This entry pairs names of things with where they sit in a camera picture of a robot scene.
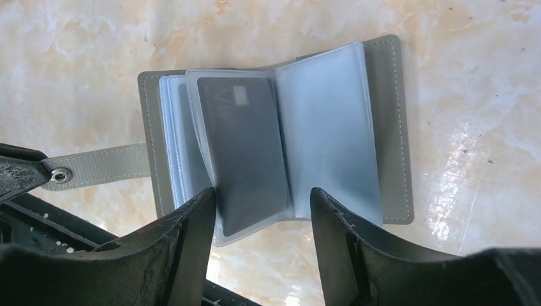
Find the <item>grey card holder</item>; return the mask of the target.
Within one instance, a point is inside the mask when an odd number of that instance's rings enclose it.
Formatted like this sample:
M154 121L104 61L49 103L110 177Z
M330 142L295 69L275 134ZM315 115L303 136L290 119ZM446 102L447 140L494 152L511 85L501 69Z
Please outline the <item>grey card holder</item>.
M226 237L218 205L197 80L265 77L276 105L286 211ZM401 42L354 42L254 69L145 71L138 76L145 143L51 157L49 191L150 177L164 216L203 189L217 196L214 243L232 244L279 221L309 220L319 187L368 221L414 218Z

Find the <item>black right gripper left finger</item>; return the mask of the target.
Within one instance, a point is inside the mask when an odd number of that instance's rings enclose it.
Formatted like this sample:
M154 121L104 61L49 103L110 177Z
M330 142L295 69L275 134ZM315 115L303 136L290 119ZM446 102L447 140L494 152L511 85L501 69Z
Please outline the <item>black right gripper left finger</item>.
M206 188L181 208L91 251L1 245L2 305L200 305L216 217Z

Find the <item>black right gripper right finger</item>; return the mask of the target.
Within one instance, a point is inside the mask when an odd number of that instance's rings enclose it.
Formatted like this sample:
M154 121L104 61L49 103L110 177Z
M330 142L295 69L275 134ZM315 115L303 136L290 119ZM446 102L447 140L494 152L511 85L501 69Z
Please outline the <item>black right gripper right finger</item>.
M310 207L327 305L540 304L539 249L460 257L391 234L319 187Z

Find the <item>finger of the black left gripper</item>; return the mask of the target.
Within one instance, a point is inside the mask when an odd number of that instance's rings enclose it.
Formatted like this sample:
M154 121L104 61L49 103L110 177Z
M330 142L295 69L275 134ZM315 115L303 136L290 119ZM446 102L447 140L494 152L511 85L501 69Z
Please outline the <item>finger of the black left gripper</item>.
M1 203L49 182L46 158L39 150L1 143Z

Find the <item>black credit card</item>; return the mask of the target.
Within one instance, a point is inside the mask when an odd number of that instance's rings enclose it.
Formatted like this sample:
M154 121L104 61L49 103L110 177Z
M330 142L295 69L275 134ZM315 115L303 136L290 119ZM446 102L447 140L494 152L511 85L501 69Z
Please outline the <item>black credit card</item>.
M278 115L265 77L197 80L223 234L286 211L288 184Z

